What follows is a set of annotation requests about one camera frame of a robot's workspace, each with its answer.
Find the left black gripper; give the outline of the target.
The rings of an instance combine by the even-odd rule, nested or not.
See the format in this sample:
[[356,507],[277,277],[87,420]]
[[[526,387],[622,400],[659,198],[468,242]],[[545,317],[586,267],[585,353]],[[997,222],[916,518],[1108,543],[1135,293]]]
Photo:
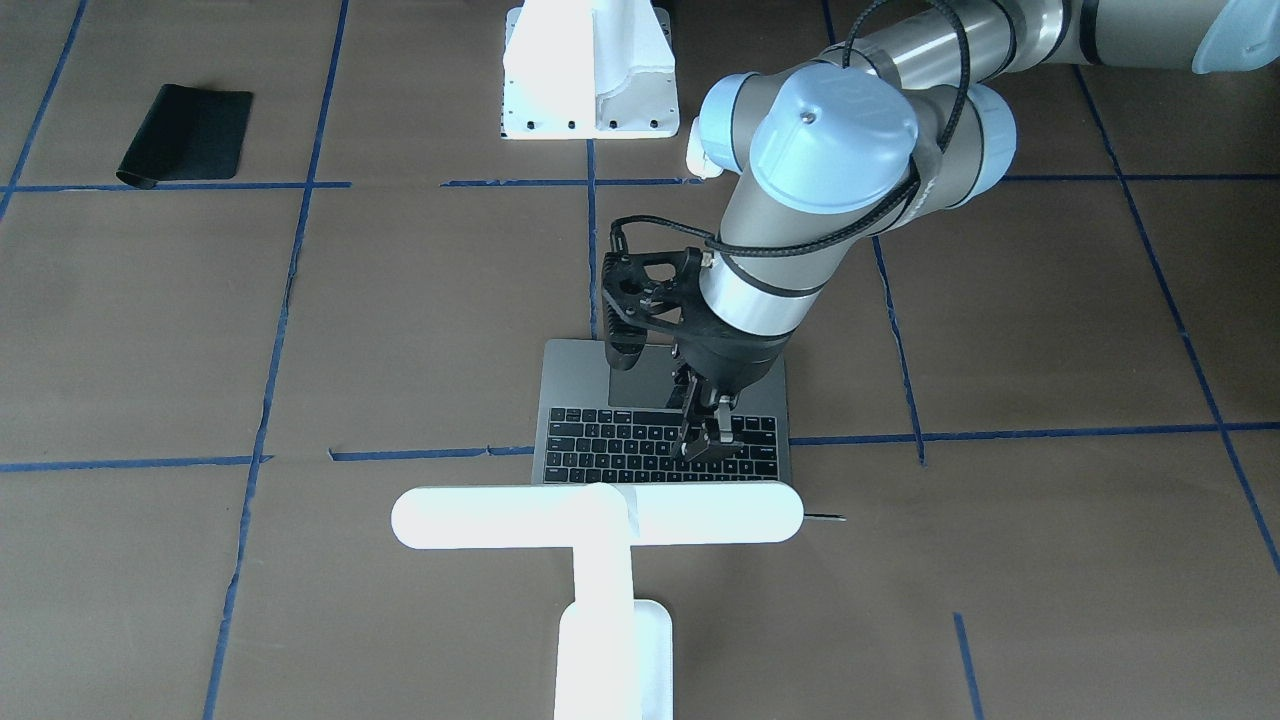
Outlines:
[[701,295],[701,252],[696,249],[628,254],[609,251],[602,264],[605,360],[626,372],[636,364],[650,331],[675,338],[687,372],[675,373],[675,404],[681,407],[678,459],[701,452],[705,405],[707,461],[736,455],[736,397],[762,379],[783,352],[790,334],[756,336],[717,316]]

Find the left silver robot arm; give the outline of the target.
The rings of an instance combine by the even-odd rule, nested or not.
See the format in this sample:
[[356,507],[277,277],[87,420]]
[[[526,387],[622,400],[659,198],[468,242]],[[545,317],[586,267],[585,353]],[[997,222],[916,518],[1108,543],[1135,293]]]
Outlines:
[[605,357],[639,360],[650,332],[675,340],[668,405],[678,425],[641,445],[676,461],[736,455],[740,395],[772,369],[860,238],[960,208],[1009,170],[1018,131],[989,81],[1044,63],[1242,72],[1277,58],[1275,1],[933,1],[870,35],[870,3],[845,41],[772,76],[718,81],[701,102],[689,165],[728,170],[716,231],[644,222],[701,246],[635,254],[611,224],[602,266]]

